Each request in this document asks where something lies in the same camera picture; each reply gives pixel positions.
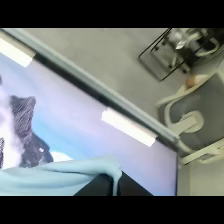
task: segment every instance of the light blue cloth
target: light blue cloth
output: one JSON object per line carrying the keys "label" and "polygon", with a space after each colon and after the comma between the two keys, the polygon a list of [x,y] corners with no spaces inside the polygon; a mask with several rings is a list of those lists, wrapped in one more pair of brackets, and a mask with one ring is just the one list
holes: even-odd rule
{"label": "light blue cloth", "polygon": [[0,195],[72,196],[98,174],[113,178],[113,195],[116,195],[122,171],[120,164],[109,156],[0,170]]}

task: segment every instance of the blue fabric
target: blue fabric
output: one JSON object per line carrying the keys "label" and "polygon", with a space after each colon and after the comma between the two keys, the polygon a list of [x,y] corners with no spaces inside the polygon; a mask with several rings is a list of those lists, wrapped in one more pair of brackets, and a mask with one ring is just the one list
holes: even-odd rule
{"label": "blue fabric", "polygon": [[0,170],[0,195],[72,196],[98,174],[114,179],[113,194],[116,195],[122,171],[113,157]]}

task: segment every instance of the gray floor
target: gray floor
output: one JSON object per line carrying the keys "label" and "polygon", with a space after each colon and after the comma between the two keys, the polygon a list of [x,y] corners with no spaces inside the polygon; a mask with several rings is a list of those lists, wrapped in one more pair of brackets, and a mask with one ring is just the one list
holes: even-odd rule
{"label": "gray floor", "polygon": [[158,82],[137,60],[165,28],[25,30],[155,118],[155,103],[176,92],[185,79],[176,72]]}

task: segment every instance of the screen bezel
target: screen bezel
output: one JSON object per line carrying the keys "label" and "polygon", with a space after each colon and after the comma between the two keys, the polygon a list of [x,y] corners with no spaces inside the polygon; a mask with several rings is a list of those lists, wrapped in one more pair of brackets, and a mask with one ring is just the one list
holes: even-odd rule
{"label": "screen bezel", "polygon": [[149,127],[145,122],[142,120],[138,119],[133,113],[130,111],[126,110],[125,108],[121,107],[120,105],[116,104],[112,99],[110,99],[108,96],[105,96],[102,94],[100,91],[98,91],[93,85],[90,85],[87,82],[84,82],[83,80],[79,79],[75,74],[71,74],[69,71],[65,70],[62,68],[60,65],[56,64],[54,61],[51,59],[47,58],[43,53],[38,52],[36,49],[33,49],[31,46],[29,46],[27,43],[24,41],[21,41],[18,39],[16,36],[13,34],[1,29],[2,32],[6,33],[7,35],[11,36],[12,38],[16,39],[18,42],[21,44],[25,45],[29,49],[32,49],[33,51],[36,52],[36,55],[34,56],[34,60],[38,61],[41,63],[43,66],[46,66],[48,69],[52,70],[54,73],[65,79],[66,81],[70,82],[72,85],[78,87],[80,90],[86,92],[88,95],[99,101],[105,106],[111,107],[114,110],[118,111],[119,113],[127,116],[131,120],[141,124],[145,128],[149,129],[150,131],[156,133],[157,137],[156,140],[159,141],[160,143],[166,145],[170,150],[174,150],[177,152],[177,160],[176,160],[176,187],[175,187],[175,195],[177,195],[177,184],[178,184],[178,151],[179,148],[176,142],[172,142],[169,139],[165,138],[161,133],[158,131],[154,130],[153,128]]}

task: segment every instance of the wallpaper image on screen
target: wallpaper image on screen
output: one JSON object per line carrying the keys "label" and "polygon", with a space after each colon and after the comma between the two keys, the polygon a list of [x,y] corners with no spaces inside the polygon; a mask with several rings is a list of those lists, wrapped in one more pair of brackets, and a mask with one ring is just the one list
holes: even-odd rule
{"label": "wallpaper image on screen", "polygon": [[35,59],[0,54],[1,168],[115,156],[153,195],[174,195],[176,153]]}

